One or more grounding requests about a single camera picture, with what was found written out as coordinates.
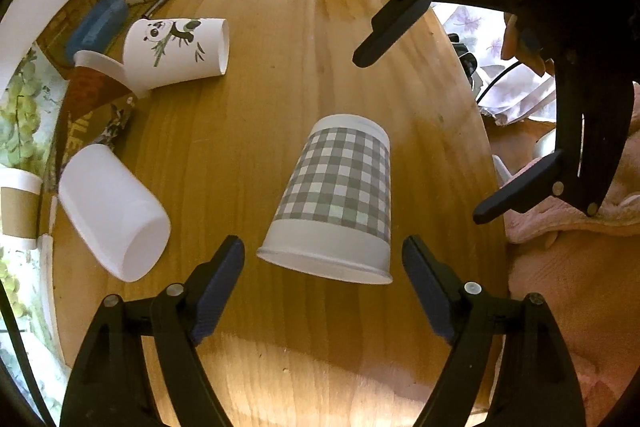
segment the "checkered paper cup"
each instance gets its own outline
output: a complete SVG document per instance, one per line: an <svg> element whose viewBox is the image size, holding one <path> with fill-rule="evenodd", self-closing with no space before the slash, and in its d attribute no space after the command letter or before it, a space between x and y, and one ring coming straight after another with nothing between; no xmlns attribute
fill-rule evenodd
<svg viewBox="0 0 640 427"><path fill-rule="evenodd" d="M311 275L388 284L389 138L361 116L313 127L258 257Z"/></svg>

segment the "white cup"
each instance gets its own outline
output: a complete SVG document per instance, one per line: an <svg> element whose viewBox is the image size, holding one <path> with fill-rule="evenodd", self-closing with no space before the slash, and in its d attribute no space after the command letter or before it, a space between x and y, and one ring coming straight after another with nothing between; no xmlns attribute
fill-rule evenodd
<svg viewBox="0 0 640 427"><path fill-rule="evenodd" d="M1 244L14 250L37 247L42 179L21 169L0 168Z"/></svg>
<svg viewBox="0 0 640 427"><path fill-rule="evenodd" d="M226 19L136 21L124 43L126 86L133 92L220 76L229 60Z"/></svg>
<svg viewBox="0 0 640 427"><path fill-rule="evenodd" d="M107 146L89 145L69 160L59 197L82 240L113 276L136 281L160 259L169 217Z"/></svg>
<svg viewBox="0 0 640 427"><path fill-rule="evenodd" d="M390 283L389 151L385 131L366 118L318 121L258 257L328 279Z"/></svg>

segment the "wooden table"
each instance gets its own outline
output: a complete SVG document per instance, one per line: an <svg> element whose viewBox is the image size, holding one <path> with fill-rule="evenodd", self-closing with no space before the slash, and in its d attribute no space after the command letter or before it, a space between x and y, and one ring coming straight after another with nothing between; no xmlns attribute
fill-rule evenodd
<svg viewBox="0 0 640 427"><path fill-rule="evenodd" d="M463 280L505 295L505 239L501 219L472 222L473 208L497 188L494 167L436 16L428 12L372 67L352 64L385 1L172 0L158 14L228 19L228 71L154 90L118 151L172 222L166 251L146 277L127 284L110 277L59 216L54 285L69 364L105 295L154 296L233 233L246 246L244 272L198 353L234 424L413 424L449 347L431 332L402 270L402 240L419 233ZM255 257L306 135L340 112L370 118L390 136L389 286L319 279ZM159 408L177 425L151 346ZM489 371L478 407L491 378Z"/></svg>

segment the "pink blanket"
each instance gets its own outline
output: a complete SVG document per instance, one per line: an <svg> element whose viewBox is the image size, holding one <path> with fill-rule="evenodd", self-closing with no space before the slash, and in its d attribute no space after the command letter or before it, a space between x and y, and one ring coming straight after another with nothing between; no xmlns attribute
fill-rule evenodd
<svg viewBox="0 0 640 427"><path fill-rule="evenodd" d="M640 86L634 87L625 150L595 217L556 198L504 216L511 294L545 296L572 354L590 427L640 365Z"/></svg>

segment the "blue cylindrical object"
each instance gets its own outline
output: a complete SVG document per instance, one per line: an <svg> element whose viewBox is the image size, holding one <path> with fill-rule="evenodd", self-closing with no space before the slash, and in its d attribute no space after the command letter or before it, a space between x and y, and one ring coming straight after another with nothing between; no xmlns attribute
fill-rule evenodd
<svg viewBox="0 0 640 427"><path fill-rule="evenodd" d="M129 7L124 0L99 0L66 43L65 57L69 64L74 63L74 55L80 50L103 53L128 15Z"/></svg>

